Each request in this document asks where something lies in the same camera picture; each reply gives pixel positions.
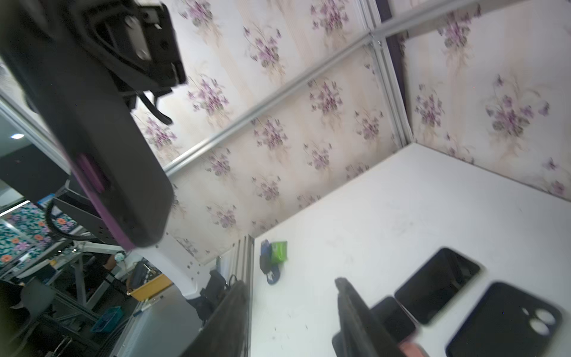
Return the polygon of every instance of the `black phone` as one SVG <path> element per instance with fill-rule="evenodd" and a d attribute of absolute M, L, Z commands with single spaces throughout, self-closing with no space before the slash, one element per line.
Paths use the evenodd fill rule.
<path fill-rule="evenodd" d="M 373 306 L 371 313 L 397 344 L 416 331 L 415 323 L 392 296 L 387 296 Z M 337 356 L 343 356 L 343 338 L 340 332 L 333 337 L 332 344 Z"/>
<path fill-rule="evenodd" d="M 448 357 L 538 357 L 563 323 L 551 304 L 493 283 L 446 348 Z"/>
<path fill-rule="evenodd" d="M 421 324 L 432 318 L 480 271 L 480 266 L 450 248 L 442 248 L 395 293 Z"/>

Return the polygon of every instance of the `yellow box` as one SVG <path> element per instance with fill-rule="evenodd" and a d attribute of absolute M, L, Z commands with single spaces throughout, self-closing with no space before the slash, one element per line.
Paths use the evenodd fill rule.
<path fill-rule="evenodd" d="M 163 291 L 172 285 L 172 281 L 165 274 L 160 274 L 153 280 L 143 286 L 140 286 L 131 292 L 131 296 L 138 301 L 145 301 L 153 295 Z"/>

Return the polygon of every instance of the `black strap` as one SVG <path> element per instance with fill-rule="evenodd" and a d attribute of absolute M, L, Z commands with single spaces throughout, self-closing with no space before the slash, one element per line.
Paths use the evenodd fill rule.
<path fill-rule="evenodd" d="M 148 100 L 147 96 L 141 92 L 141 91 L 137 91 L 137 96 L 141 99 L 141 101 L 143 102 L 143 104 L 151 111 L 151 113 L 157 118 L 159 119 L 161 122 L 163 122 L 166 125 L 170 125 L 172 124 L 172 119 L 167 117 L 166 115 L 164 115 L 163 113 L 161 113 L 155 105 L 153 105 L 151 103 L 151 101 Z M 155 95 L 155 104 L 158 100 L 158 97 Z"/>

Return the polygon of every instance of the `desk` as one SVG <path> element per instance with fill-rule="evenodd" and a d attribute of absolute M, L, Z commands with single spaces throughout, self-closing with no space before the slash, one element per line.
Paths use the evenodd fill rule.
<path fill-rule="evenodd" d="M 288 241 L 280 281 L 259 268 L 260 244 Z M 571 311 L 571 203 L 414 144 L 271 231 L 254 249 L 251 356 L 335 356 L 334 279 L 367 305 L 394 292 L 440 247 L 478 262 L 481 274 L 414 342 L 445 347 L 490 283 L 503 280 Z M 548 356 L 571 351 L 564 321 Z"/>

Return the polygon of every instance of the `colorful fabric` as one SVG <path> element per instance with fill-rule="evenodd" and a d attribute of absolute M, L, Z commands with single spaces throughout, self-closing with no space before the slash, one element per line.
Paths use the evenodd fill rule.
<path fill-rule="evenodd" d="M 54 244 L 48 235 L 43 209 L 28 203 L 0 220 L 0 267 L 27 251 L 34 259 Z M 63 232 L 70 232 L 78 224 L 66 214 L 53 218 L 54 224 Z"/>

